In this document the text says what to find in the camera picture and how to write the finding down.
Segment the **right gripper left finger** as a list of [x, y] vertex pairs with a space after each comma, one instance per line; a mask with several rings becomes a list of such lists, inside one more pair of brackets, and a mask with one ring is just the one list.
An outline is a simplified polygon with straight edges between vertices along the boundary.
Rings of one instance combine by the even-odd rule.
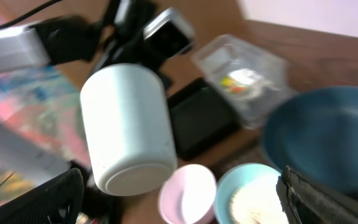
[[80, 170], [70, 169], [0, 206], [0, 223], [75, 223], [84, 188]]

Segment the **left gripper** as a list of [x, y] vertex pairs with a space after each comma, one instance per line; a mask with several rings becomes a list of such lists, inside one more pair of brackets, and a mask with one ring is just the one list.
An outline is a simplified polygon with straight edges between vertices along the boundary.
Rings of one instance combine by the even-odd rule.
[[110, 1], [99, 26], [101, 29], [112, 26], [114, 32], [102, 42], [102, 56], [89, 74], [110, 65], [133, 63], [151, 69], [161, 79], [164, 89], [169, 89], [173, 82], [160, 71], [165, 59], [143, 37], [143, 30], [156, 10], [157, 4], [152, 1]]

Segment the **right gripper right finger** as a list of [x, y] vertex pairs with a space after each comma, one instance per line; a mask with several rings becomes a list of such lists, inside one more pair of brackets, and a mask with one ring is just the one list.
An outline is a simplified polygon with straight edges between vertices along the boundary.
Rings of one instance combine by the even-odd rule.
[[276, 192], [289, 224], [358, 224], [358, 201], [307, 178], [291, 167], [282, 171]]

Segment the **light blue bowl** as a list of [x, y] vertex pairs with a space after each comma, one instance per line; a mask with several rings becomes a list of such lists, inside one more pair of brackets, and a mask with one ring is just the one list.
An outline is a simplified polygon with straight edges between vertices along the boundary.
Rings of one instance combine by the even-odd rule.
[[288, 224], [276, 192], [279, 171], [248, 163], [227, 171], [218, 182], [214, 212], [220, 224]]

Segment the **white cup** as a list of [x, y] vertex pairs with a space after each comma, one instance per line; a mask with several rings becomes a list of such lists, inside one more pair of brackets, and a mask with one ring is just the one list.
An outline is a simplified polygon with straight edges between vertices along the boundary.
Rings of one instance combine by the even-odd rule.
[[161, 79], [131, 63], [105, 67], [80, 91], [94, 181], [104, 193], [133, 196], [159, 188], [177, 168]]

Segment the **yellow snack wrapper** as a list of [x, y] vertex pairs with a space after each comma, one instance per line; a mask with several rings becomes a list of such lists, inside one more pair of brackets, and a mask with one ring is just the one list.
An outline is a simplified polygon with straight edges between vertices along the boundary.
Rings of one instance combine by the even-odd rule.
[[240, 93], [248, 89], [246, 85], [230, 77], [223, 77], [220, 81], [220, 85], [229, 93]]

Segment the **white tissue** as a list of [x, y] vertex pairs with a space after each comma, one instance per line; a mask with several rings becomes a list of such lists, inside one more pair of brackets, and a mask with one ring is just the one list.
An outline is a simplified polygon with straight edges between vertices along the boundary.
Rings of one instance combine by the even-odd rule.
[[229, 72], [227, 76], [248, 87], [248, 89], [244, 92], [233, 94], [243, 94], [247, 95], [248, 97], [256, 97], [260, 94], [264, 78], [257, 72], [248, 68], [242, 68]]

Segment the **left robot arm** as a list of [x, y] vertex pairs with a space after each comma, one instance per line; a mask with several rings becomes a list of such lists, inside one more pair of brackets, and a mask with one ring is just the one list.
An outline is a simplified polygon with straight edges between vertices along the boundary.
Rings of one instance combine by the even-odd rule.
[[103, 56], [91, 73], [115, 64], [140, 65], [153, 71], [166, 89], [171, 87], [172, 80], [160, 71], [171, 56], [161, 42], [155, 44], [151, 38], [163, 29], [173, 28], [173, 19], [178, 15], [174, 8], [154, 17], [155, 4], [150, 1], [135, 1], [128, 6], [123, 1], [110, 1], [102, 18], [93, 24], [74, 15], [17, 25], [52, 4], [53, 1], [46, 2], [0, 26], [0, 73], [76, 60], [90, 62], [103, 29], [113, 26], [115, 32], [106, 39]]

